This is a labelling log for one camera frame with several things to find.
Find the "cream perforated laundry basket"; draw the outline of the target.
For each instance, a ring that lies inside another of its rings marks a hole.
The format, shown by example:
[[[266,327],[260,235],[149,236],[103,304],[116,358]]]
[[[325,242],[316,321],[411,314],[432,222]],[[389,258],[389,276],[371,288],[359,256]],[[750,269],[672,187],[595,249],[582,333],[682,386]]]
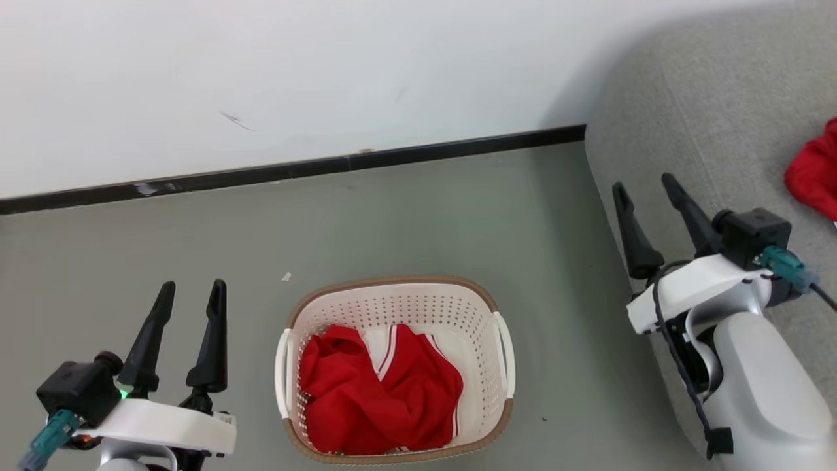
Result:
[[[434,335],[462,375],[457,435],[445,447],[422,452],[318,452],[308,438],[307,398],[299,389],[299,362],[308,341],[331,325],[366,333],[396,324]],[[284,428],[308,459],[343,466],[434,461],[481,450],[505,431],[513,409],[515,352],[496,302],[473,281],[439,275],[367,279],[323,287],[299,303],[276,348],[274,382]]]

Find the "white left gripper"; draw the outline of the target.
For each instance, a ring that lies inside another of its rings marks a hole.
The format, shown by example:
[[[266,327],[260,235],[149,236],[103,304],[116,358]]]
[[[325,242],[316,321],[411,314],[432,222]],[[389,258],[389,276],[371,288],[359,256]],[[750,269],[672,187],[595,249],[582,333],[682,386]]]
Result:
[[[96,426],[84,425],[71,436],[72,450],[90,450],[105,440],[128,444],[179,448],[211,455],[233,454],[238,438],[235,417],[216,408],[212,394],[228,387],[227,285],[217,279],[207,301],[207,325],[197,362],[186,385],[192,389],[182,404],[144,399],[158,390],[156,373],[163,331],[171,318],[176,283],[162,284],[117,382],[131,388]]]

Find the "black baseboard strip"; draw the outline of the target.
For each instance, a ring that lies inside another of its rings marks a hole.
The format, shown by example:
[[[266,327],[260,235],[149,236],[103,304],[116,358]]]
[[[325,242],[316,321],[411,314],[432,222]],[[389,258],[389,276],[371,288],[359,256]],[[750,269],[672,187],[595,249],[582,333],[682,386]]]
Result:
[[[103,205],[120,201],[175,196],[190,192],[223,190],[236,186],[269,184],[282,180],[311,178],[326,174],[346,173],[367,169],[382,169],[397,165],[417,164],[443,159],[470,157],[494,152],[507,152],[533,147],[546,147],[584,140],[586,125],[559,126],[546,130],[519,132],[494,137],[482,137],[455,142],[385,151],[361,151],[337,157],[310,159],[286,164],[248,167],[220,173],[204,173],[115,184],[81,190],[67,190],[36,196],[0,199],[0,217],[37,211],[55,211],[88,205]]]

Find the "grey fabric sofa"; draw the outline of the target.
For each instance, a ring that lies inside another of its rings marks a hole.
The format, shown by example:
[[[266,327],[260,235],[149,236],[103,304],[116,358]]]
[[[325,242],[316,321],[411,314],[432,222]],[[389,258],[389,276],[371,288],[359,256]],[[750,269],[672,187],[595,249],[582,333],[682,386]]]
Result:
[[[585,136],[620,253],[616,182],[666,263],[694,258],[687,227],[661,182],[672,173],[708,218],[723,209],[763,208],[790,221],[787,250],[837,301],[837,226],[784,184],[793,158],[835,116],[837,0],[714,13],[653,33],[611,75]],[[631,280],[628,304],[645,290],[645,281]],[[627,306],[624,317],[634,331]],[[824,396],[837,430],[837,313],[815,293],[763,313]],[[666,343],[660,334],[642,336],[651,340],[679,426],[708,460],[702,426]],[[723,471],[717,460],[709,462]]]

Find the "red basketball jersey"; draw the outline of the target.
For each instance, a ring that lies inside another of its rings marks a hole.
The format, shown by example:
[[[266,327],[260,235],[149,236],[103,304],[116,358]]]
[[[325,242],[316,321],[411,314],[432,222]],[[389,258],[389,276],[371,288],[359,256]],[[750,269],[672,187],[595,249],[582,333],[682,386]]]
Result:
[[[798,202],[837,226],[837,116],[793,158],[784,184]]]

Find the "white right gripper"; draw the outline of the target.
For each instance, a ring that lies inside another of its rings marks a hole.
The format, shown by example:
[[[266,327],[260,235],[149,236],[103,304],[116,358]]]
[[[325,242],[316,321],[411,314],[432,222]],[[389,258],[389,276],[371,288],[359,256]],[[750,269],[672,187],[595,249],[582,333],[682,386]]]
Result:
[[[628,318],[634,331],[645,334],[664,323],[672,323],[681,335],[694,335],[700,326],[735,313],[763,314],[778,295],[772,272],[762,268],[745,271],[717,254],[720,235],[706,213],[672,173],[663,173],[661,182],[672,207],[687,227],[694,245],[694,258],[699,259],[663,275],[628,304]],[[652,280],[664,265],[664,257],[641,228],[634,215],[633,200],[622,182],[616,182],[611,190],[628,275],[637,280]]]

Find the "red shorts with white stripes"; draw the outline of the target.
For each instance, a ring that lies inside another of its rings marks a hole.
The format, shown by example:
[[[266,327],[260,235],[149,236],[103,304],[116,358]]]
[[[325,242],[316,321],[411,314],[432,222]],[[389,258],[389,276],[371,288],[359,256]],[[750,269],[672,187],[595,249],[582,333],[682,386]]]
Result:
[[[299,389],[313,447],[361,456],[447,446],[464,382],[434,335],[331,325],[305,346]]]

